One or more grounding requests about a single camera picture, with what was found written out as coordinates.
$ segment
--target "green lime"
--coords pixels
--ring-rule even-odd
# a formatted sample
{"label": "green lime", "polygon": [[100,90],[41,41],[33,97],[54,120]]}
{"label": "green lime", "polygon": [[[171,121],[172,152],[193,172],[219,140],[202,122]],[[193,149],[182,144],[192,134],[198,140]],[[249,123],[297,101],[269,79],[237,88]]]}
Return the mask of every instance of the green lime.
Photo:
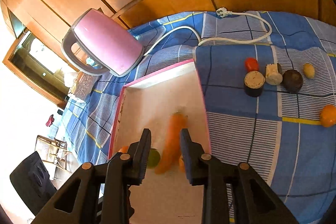
{"label": "green lime", "polygon": [[159,164],[160,158],[161,156],[158,150],[156,150],[155,148],[151,148],[149,151],[147,168],[150,168],[150,169],[155,168],[156,165]]}

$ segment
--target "bedsheet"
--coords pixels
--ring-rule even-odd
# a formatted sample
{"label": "bedsheet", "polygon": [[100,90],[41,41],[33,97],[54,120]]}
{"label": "bedsheet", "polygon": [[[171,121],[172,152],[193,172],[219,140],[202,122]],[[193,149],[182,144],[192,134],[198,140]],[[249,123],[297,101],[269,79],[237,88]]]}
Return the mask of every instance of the bedsheet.
{"label": "bedsheet", "polygon": [[[108,160],[110,132],[122,86],[142,76],[194,58],[201,79],[212,154],[223,162],[247,161],[271,186],[302,224],[317,223],[336,195],[336,126],[319,124],[319,112],[336,104],[336,28],[290,13],[250,11],[267,20],[273,33],[259,43],[238,45],[208,42],[197,46],[187,29],[173,32],[128,75],[106,73],[98,79],[86,103],[70,100],[59,130],[80,163]],[[130,33],[146,50],[164,33],[178,26],[193,27],[207,37],[252,39],[268,31],[257,19],[217,17],[213,12],[183,12],[133,28]],[[261,72],[280,63],[283,71],[303,75],[300,92],[265,84],[258,98],[243,91],[244,60],[254,57]],[[308,80],[303,65],[313,64]],[[230,200],[230,216],[233,207]]]}

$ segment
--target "kettle handle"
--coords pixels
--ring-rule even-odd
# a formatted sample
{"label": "kettle handle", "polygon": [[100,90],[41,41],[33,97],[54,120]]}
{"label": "kettle handle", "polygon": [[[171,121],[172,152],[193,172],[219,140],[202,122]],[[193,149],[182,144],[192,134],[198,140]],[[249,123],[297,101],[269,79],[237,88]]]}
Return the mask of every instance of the kettle handle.
{"label": "kettle handle", "polygon": [[71,50],[72,45],[75,44],[76,42],[77,39],[75,35],[69,30],[69,32],[63,38],[61,44],[61,51],[64,54],[64,56],[70,61],[71,64],[73,64],[77,69],[83,71],[84,73],[93,76],[100,76],[110,71],[106,67],[103,67],[101,69],[94,69],[91,66],[86,66],[82,61],[80,61]]}

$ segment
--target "pink electric kettle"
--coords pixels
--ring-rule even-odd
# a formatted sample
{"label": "pink electric kettle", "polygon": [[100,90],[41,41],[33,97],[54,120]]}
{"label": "pink electric kettle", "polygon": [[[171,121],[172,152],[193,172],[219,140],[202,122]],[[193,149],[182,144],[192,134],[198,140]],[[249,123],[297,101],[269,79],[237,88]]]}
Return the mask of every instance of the pink electric kettle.
{"label": "pink electric kettle", "polygon": [[[102,68],[94,69],[82,63],[71,51],[74,43]],[[89,9],[70,27],[61,50],[70,63],[84,73],[97,76],[109,71],[123,77],[141,61],[144,47],[110,17]]]}

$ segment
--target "power cord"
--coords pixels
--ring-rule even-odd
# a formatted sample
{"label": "power cord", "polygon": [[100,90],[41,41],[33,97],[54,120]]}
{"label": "power cord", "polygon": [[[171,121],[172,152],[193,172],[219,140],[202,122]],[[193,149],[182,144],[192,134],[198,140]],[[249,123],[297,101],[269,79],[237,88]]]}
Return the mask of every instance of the power cord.
{"label": "power cord", "polygon": [[191,28],[189,26],[180,26],[180,27],[177,27],[175,29],[172,29],[171,31],[167,32],[163,37],[159,38],[153,44],[153,46],[143,56],[146,56],[147,54],[149,54],[162,39],[164,39],[166,36],[168,36],[172,32],[174,32],[176,30],[179,30],[179,29],[189,29],[189,30],[191,30],[196,35],[199,46],[201,46],[204,43],[209,42],[209,41],[226,41],[226,42],[233,42],[233,43],[237,43],[237,44],[252,44],[252,43],[256,43],[256,42],[259,42],[259,41],[263,40],[264,38],[270,36],[271,33],[272,33],[272,26],[266,20],[264,20],[263,18],[261,18],[259,16],[249,14],[249,13],[235,13],[235,12],[227,11],[226,8],[219,8],[216,11],[216,13],[217,13],[217,15],[219,15],[222,18],[226,17],[228,15],[250,16],[250,17],[257,18],[257,19],[261,20],[262,22],[264,22],[268,26],[269,31],[266,34],[264,34],[263,36],[255,38],[255,39],[251,39],[251,40],[236,40],[236,39],[231,39],[231,38],[226,38],[226,37],[210,37],[210,38],[203,39],[201,41],[201,38],[200,38],[199,34],[193,28]]}

